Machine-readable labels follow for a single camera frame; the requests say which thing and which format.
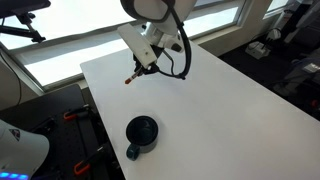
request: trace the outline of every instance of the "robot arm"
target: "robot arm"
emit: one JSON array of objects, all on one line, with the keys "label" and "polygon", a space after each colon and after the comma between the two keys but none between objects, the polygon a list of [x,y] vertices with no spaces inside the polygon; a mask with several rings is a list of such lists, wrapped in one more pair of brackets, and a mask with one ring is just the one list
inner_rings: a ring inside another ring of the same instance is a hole
[{"label": "robot arm", "polygon": [[[197,0],[121,0],[124,10],[133,18],[148,21],[142,35],[130,25],[118,28],[118,32],[133,51],[136,61],[135,74],[128,83],[142,74],[159,72],[165,76],[185,79],[191,65],[191,48],[183,29],[183,21],[192,11]],[[186,66],[178,75],[162,72],[155,64],[164,48],[185,51]]]}]

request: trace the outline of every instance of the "white tabletop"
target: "white tabletop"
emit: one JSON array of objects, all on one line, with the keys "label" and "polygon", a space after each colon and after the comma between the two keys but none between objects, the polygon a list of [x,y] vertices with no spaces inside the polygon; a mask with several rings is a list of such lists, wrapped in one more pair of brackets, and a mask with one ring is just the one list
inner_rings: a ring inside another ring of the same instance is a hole
[{"label": "white tabletop", "polygon": [[[134,68],[128,49],[81,65],[126,179],[319,180],[320,123],[192,49],[185,81],[155,74],[125,85]],[[170,54],[180,72],[184,54]],[[164,55],[158,64],[170,72]],[[125,130],[140,115],[158,122],[158,144],[133,162]]]}]

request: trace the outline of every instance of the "red tip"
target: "red tip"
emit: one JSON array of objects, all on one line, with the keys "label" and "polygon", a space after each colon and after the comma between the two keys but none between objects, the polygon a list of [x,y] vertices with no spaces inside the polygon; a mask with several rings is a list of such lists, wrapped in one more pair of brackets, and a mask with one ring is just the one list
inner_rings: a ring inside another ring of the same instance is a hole
[{"label": "red tip", "polygon": [[130,80],[130,79],[127,79],[124,83],[125,83],[125,84],[130,84],[130,83],[131,83],[131,80]]}]

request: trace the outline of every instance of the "mug handle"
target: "mug handle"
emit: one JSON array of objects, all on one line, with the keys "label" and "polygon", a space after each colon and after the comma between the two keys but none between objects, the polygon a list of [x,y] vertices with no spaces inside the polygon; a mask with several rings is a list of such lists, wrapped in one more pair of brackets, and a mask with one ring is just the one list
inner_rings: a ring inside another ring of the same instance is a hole
[{"label": "mug handle", "polygon": [[140,147],[136,146],[134,144],[130,144],[130,146],[127,149],[127,158],[129,158],[132,161],[135,161],[140,154]]}]

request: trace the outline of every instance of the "black mug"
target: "black mug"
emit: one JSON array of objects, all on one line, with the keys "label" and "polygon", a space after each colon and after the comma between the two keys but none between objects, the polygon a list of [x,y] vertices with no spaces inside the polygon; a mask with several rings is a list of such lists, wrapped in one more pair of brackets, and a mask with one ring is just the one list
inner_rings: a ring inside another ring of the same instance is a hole
[{"label": "black mug", "polygon": [[158,125],[151,117],[139,116],[128,124],[126,135],[131,143],[127,157],[135,161],[140,153],[148,153],[156,146]]}]

